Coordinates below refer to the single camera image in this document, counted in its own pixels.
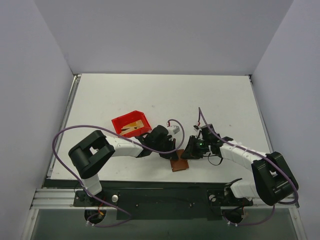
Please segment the brown leather card holder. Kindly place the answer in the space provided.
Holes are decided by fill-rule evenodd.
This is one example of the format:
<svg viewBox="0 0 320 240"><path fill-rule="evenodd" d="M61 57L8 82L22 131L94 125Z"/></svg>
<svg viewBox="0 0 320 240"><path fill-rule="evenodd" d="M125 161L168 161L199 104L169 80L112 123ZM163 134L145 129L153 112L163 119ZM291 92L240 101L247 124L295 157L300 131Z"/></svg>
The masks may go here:
<svg viewBox="0 0 320 240"><path fill-rule="evenodd" d="M178 159L177 160L174 160L174 159L170 160L172 172L183 171L183 170L187 170L189 168L188 161L186 159L181 158L183 152L184 152L183 149L177 150L176 153L177 153Z"/></svg>

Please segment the red plastic bin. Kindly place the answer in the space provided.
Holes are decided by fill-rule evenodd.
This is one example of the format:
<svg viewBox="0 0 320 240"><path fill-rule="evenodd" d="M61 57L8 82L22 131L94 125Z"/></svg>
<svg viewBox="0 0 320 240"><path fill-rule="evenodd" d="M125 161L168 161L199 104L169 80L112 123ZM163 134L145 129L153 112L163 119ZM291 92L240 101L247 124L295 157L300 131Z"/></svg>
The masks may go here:
<svg viewBox="0 0 320 240"><path fill-rule="evenodd" d="M152 130L145 114L135 110L111 120L117 134L131 138L138 137Z"/></svg>

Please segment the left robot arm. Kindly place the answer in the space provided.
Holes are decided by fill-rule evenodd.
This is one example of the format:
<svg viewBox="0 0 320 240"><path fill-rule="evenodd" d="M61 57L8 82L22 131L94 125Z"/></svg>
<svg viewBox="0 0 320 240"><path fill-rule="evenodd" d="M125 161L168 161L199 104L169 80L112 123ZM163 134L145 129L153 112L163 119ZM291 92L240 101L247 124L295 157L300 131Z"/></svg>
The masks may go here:
<svg viewBox="0 0 320 240"><path fill-rule="evenodd" d="M167 127L158 125L151 132L131 137L128 141L105 136L101 130L89 134L68 152L83 186L87 189L85 200L92 206L102 202L103 193L98 172L111 157L143 158L152 153L150 149L154 149L160 152L159 156L164 159L178 160L175 151L176 139L173 136L179 131L180 127L177 125Z"/></svg>

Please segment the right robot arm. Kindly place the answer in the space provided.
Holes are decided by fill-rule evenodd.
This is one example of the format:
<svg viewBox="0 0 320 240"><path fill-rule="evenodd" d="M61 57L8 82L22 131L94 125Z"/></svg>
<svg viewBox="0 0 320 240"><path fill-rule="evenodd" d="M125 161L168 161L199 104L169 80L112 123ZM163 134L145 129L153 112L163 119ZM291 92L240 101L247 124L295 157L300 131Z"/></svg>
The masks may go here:
<svg viewBox="0 0 320 240"><path fill-rule="evenodd" d="M279 152L265 153L251 150L231 137L221 137L213 126L202 126L198 135L189 137L187 146L181 154L184 160L198 160L204 156L219 157L236 163L253 174L253 180L242 178L226 184L224 201L230 205L240 199L261 199L272 206L284 204L289 195L298 193L299 185L286 160Z"/></svg>

